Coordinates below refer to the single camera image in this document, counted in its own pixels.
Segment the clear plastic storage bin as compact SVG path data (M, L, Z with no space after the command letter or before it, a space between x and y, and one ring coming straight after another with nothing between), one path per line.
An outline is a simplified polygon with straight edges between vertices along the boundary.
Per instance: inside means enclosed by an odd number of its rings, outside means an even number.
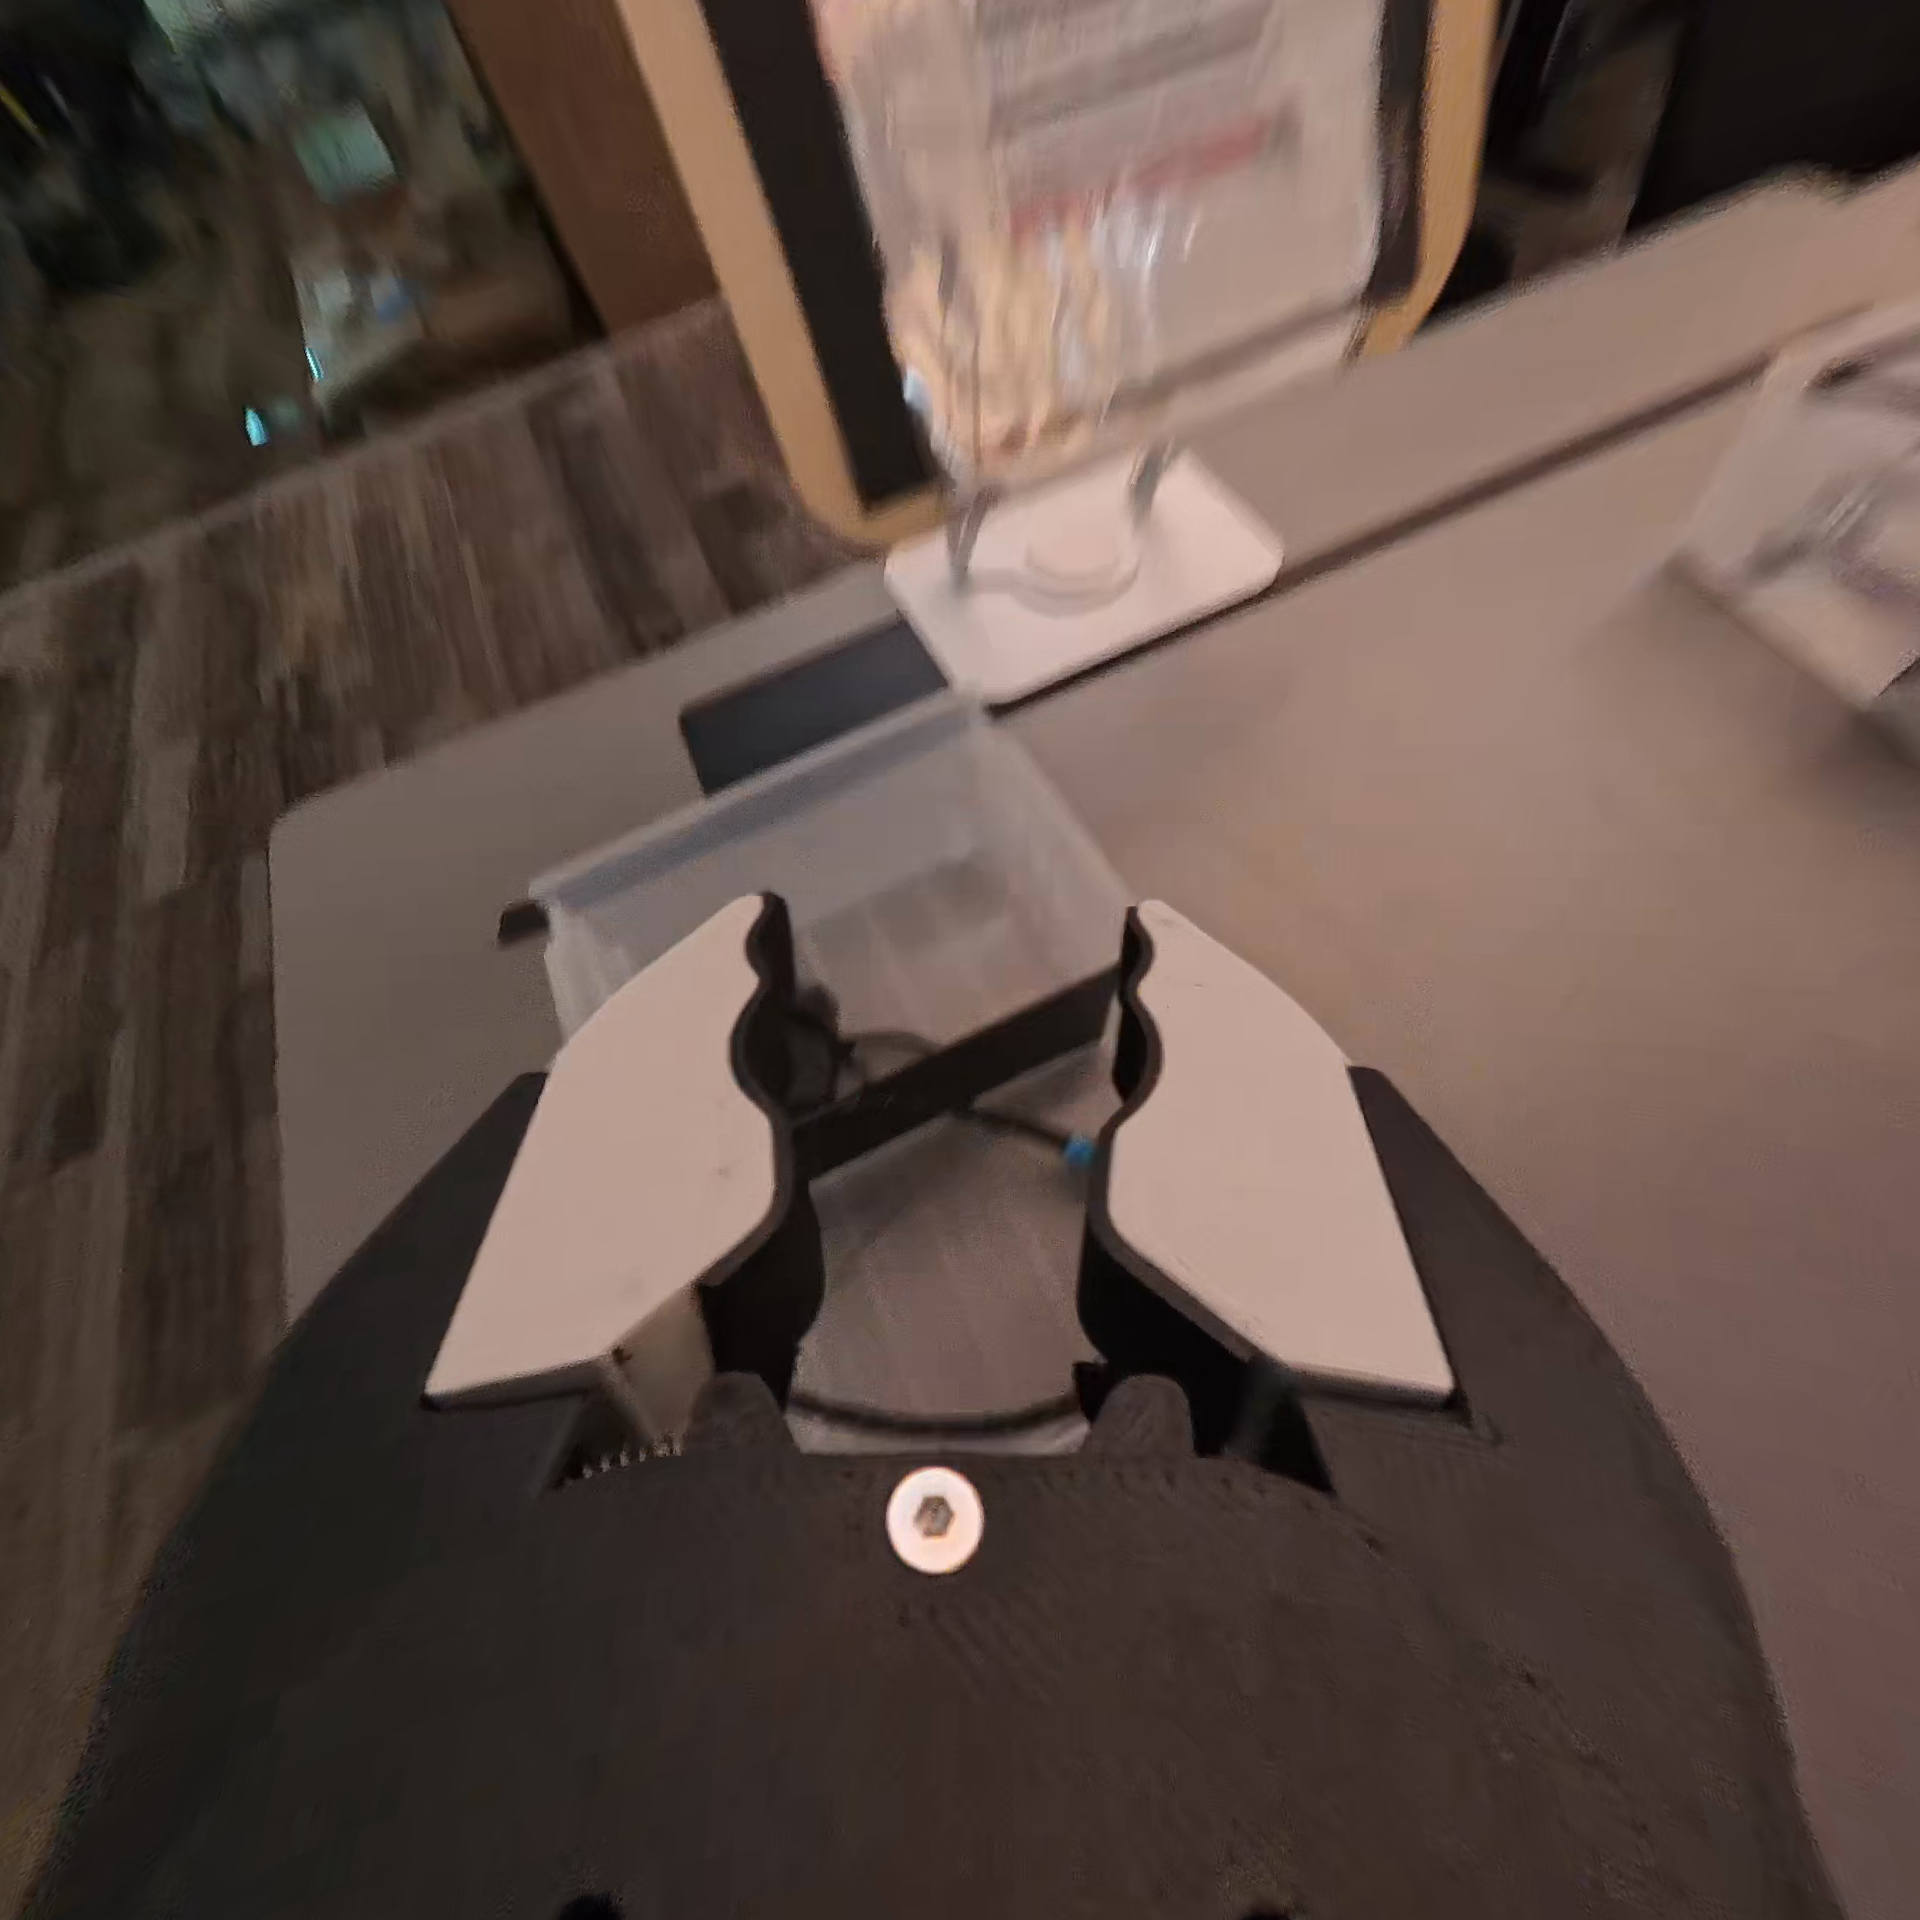
M824 802L806 837L779 837L793 865L759 890L786 904L796 989L825 986L841 1028L958 1043L1118 970L1128 890L1042 770L958 698L846 743L878 747L886 732L906 743L912 721L925 724L914 759L871 775L858 800ZM557 1033L572 1037L655 958L633 963L599 919L557 920L541 949ZM1113 1013L1098 1044L991 1102L1094 1136L1113 1111L1110 1058ZM938 1119L811 1179L825 1295L801 1345L796 1439L816 1454L1071 1454L1094 1364L1076 1308L1085 1172L1029 1141Z
M1918 301L1769 362L1672 568L1918 760Z

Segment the sign stand with white base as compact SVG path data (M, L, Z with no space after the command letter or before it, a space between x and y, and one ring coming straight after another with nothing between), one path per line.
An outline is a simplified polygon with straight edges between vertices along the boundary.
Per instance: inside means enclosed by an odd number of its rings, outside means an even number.
M978 703L1017 706L1276 580L1283 538L1183 433L1216 403L1329 373L1376 302L1381 256L1406 218L1423 10L1367 10L1377 17L1376 210L1363 214L1351 203L1350 232L1364 250L1351 256L1342 302L1189 357L1167 375L1118 379L1091 354L1091 317L1036 319L1017 301L1008 323L953 319L919 277L899 341L878 250L900 396L943 492L943 529L900 542L882 575L938 667Z

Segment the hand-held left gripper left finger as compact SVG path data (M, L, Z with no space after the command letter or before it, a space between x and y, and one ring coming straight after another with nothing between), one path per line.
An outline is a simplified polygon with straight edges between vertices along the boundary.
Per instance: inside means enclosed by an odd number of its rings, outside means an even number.
M440 1348L438 1412L603 1404L687 1438L715 1377L786 1414L824 1308L790 1090L786 904L752 890L648 963L554 1053Z

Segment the printed instruction sheet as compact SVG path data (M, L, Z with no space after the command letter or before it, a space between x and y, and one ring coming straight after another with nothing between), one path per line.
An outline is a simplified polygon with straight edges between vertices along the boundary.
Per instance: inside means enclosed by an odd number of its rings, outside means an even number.
M1091 317L1156 379L1345 301L1373 214L1364 4L834 4L828 80L906 341Z

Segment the black plastic panel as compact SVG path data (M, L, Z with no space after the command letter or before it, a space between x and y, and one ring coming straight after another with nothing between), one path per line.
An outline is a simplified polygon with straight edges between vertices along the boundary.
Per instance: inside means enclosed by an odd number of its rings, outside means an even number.
M841 1028L825 986L801 986L786 1008L793 1150L806 1179L824 1179L938 1119L967 1119L996 1136L1052 1150L1064 1167L1094 1162L1094 1136L991 1102L1107 1033L1118 972L1091 972L958 1043L906 1028Z

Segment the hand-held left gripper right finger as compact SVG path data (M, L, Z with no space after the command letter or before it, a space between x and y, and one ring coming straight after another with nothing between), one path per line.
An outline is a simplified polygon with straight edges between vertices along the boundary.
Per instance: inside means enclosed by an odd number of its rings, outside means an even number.
M1128 912L1113 1090L1079 1255L1110 1391L1173 1381L1240 1458L1317 1458L1314 1397L1455 1400L1350 1053L1167 900Z

